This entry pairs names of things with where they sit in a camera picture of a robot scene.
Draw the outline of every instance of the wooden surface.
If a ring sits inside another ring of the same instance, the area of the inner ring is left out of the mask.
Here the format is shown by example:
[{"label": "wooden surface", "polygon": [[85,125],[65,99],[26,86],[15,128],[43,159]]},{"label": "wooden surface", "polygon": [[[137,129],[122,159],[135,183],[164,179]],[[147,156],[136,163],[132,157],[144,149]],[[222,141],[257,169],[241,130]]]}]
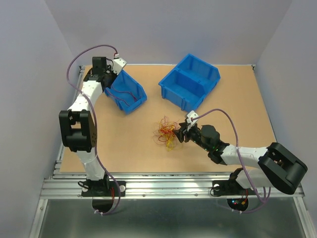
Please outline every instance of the wooden surface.
[{"label": "wooden surface", "polygon": [[[238,166],[213,163],[207,152],[193,142],[167,151],[155,144],[153,131],[164,116],[183,122],[186,112],[162,99],[158,82],[173,66],[128,65],[125,71],[144,88],[148,100],[130,115],[125,115],[105,94],[95,104],[98,120],[98,154],[110,172],[221,172]],[[274,141],[271,125],[251,66],[218,66],[221,80],[196,110],[201,115],[221,108],[232,117],[240,146],[262,147]],[[230,122],[220,112],[199,119],[198,125],[211,124],[224,142],[235,144]],[[75,153],[66,148],[61,172],[84,172]]]}]

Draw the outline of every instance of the gray wall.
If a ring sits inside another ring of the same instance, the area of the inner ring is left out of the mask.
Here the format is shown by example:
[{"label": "gray wall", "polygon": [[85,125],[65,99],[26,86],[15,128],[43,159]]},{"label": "gray wall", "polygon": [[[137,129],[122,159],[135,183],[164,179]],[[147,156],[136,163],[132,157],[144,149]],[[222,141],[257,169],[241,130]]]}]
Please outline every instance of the gray wall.
[{"label": "gray wall", "polygon": [[[73,52],[114,44],[129,63],[256,63],[291,0],[46,0]],[[91,55],[81,63],[89,63]]]},{"label": "gray wall", "polygon": [[43,0],[2,2],[0,22],[0,237],[22,238],[60,144],[72,54]]},{"label": "gray wall", "polygon": [[308,166],[305,202],[317,225],[317,1],[293,0],[256,66],[276,138]]}]

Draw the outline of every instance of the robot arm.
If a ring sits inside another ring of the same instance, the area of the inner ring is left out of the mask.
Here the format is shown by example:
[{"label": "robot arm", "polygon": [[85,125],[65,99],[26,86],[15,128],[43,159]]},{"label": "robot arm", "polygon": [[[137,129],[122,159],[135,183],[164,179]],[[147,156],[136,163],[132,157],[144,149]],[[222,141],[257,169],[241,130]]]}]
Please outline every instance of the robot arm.
[{"label": "robot arm", "polygon": [[[180,142],[192,140],[208,151],[208,157],[216,164],[240,165],[237,148],[220,140],[220,134],[211,125],[198,128],[198,115],[191,111],[186,115],[185,122],[174,133]],[[294,194],[296,188],[307,172],[307,166],[295,155],[279,143],[268,147],[239,147],[245,166],[254,167],[249,175],[256,187],[272,187],[286,194]],[[237,169],[225,183],[214,191],[219,196],[233,195],[235,191],[250,188],[250,182],[242,169]]]},{"label": "robot arm", "polygon": [[[84,78],[82,92],[90,99],[92,105],[106,88],[111,87],[126,65],[126,61],[118,55],[109,60],[112,65],[107,64],[107,60],[109,59],[106,57],[93,57],[93,67]],[[67,111],[59,113],[59,124],[64,146],[78,155],[85,167],[87,179],[97,181],[104,179],[105,171],[93,149],[97,143],[97,130],[90,111],[88,101],[79,94]]]}]

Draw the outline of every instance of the blue storage bin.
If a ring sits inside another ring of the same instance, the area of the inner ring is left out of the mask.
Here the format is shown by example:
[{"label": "blue storage bin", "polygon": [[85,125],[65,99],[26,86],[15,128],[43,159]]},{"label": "blue storage bin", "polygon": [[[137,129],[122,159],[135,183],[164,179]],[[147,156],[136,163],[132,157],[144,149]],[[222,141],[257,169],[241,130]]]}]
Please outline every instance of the blue storage bin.
[{"label": "blue storage bin", "polygon": [[111,88],[105,89],[105,94],[126,114],[133,112],[147,100],[142,86],[124,70],[115,79]]},{"label": "blue storage bin", "polygon": [[181,110],[196,110],[217,85],[216,67],[188,54],[162,81],[161,94]]}]

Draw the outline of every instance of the black bracket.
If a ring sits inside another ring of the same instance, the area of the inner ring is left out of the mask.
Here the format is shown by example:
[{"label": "black bracket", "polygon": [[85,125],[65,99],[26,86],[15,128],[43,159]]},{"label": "black bracket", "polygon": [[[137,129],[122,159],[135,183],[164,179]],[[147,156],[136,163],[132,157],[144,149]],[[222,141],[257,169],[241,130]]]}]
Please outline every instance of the black bracket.
[{"label": "black bracket", "polygon": [[307,166],[279,143],[272,143],[259,158],[258,165],[272,185],[281,192],[294,194]]},{"label": "black bracket", "polygon": [[[236,169],[233,173],[230,174],[229,179],[227,180],[213,180],[212,181],[212,190],[215,197],[220,196],[234,196],[242,195],[245,192],[245,189],[238,184],[236,181],[238,174],[242,171],[242,168]],[[249,195],[254,195],[255,193],[248,189]]]},{"label": "black bracket", "polygon": [[109,68],[110,65],[107,65],[106,57],[93,57],[93,67],[87,73],[84,78],[84,82],[92,80],[99,82],[102,86],[102,89],[110,88],[117,75],[113,73],[112,69]]},{"label": "black bracket", "polygon": [[[63,145],[70,151],[90,152],[97,142],[97,131],[90,111],[60,111],[59,126]],[[79,128],[73,128],[79,122]]]},{"label": "black bracket", "polygon": [[[126,186],[125,181],[117,181],[119,186]],[[85,191],[81,192],[82,197],[111,197],[111,190],[113,188],[114,196],[119,196],[118,188],[114,181],[110,181],[107,175],[100,180],[90,180],[81,181],[78,183],[81,187],[86,188]],[[121,197],[125,197],[125,190],[120,192]]]}]

